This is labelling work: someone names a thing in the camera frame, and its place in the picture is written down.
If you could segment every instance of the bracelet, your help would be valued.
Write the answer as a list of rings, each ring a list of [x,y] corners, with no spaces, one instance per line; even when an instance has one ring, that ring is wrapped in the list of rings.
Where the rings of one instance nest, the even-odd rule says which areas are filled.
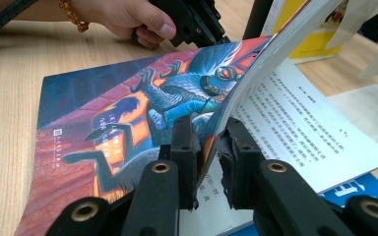
[[[72,8],[70,7],[70,5],[67,2],[67,0],[59,0],[59,8],[63,9],[64,11],[66,11],[67,17],[69,18],[69,20],[73,24],[75,24],[76,26],[78,26],[78,31],[79,32],[84,32],[84,31],[88,30],[89,23],[82,23],[81,21],[79,21],[78,16],[76,16],[76,14],[74,14],[72,12]]]

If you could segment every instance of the wooden table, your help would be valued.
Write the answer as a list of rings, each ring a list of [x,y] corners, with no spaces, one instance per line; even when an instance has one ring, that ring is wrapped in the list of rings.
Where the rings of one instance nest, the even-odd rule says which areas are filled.
[[[241,39],[252,2],[217,1],[220,22],[231,40]],[[85,33],[76,32],[70,23],[5,26],[0,31],[0,235],[14,234],[29,196],[43,77],[194,47],[174,48],[165,42],[157,49],[145,49],[119,41],[95,24]],[[337,58],[298,67],[322,93],[333,95],[378,84],[378,77],[357,78],[377,50],[377,45],[356,36]]]

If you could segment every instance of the book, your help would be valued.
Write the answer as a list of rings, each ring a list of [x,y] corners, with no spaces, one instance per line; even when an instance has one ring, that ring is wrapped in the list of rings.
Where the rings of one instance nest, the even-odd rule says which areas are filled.
[[[364,167],[378,166],[378,144],[353,125],[290,60],[262,80],[231,116],[243,121],[267,158],[290,163],[316,193],[333,203],[341,206],[351,195],[378,197],[378,181],[367,174],[370,168]],[[302,155],[303,149],[313,154]],[[228,235],[252,224],[253,210],[228,208],[221,178],[221,167],[213,163],[198,191],[200,207],[180,213],[181,235]]]
[[[273,35],[294,15],[304,0],[275,0],[263,26],[262,35]],[[341,50],[341,45],[327,47],[345,16],[348,0],[342,3],[307,35],[303,41],[289,54],[295,63],[302,63],[333,57]]]
[[[112,203],[123,197],[157,158],[158,147],[170,143],[176,116],[196,114],[204,147],[202,181],[215,156],[214,136],[232,108],[339,2],[306,2],[271,38],[44,78],[31,193],[16,235],[44,234],[79,198]]]

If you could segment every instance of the creature illustration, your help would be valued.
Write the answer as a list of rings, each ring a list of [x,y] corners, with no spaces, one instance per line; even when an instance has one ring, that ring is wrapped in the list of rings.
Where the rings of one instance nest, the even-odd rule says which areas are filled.
[[[185,62],[176,60],[167,65],[167,73],[157,73],[153,67],[149,67],[138,74],[140,81],[130,88],[132,93],[129,96],[121,98],[110,109],[94,117],[94,130],[86,140],[94,141],[96,147],[121,135],[124,158],[116,166],[120,169],[116,173],[112,171],[115,166],[109,163],[102,149],[71,153],[65,155],[64,160],[70,164],[93,160],[102,193],[118,187],[132,189],[144,166],[158,158],[158,147],[170,143],[174,120],[196,114],[200,119],[195,120],[205,125],[205,117],[235,86],[240,72],[245,69],[237,68],[234,61],[240,47],[241,42],[223,44],[215,49],[199,49],[187,66],[183,68]],[[251,55],[249,53],[237,60]],[[156,84],[156,80],[160,80],[161,84]],[[134,115],[129,122],[119,121],[126,114],[137,113],[142,106],[146,106],[142,114]],[[147,125],[148,135],[136,142],[136,134],[144,132],[142,128],[136,128],[142,123]]]

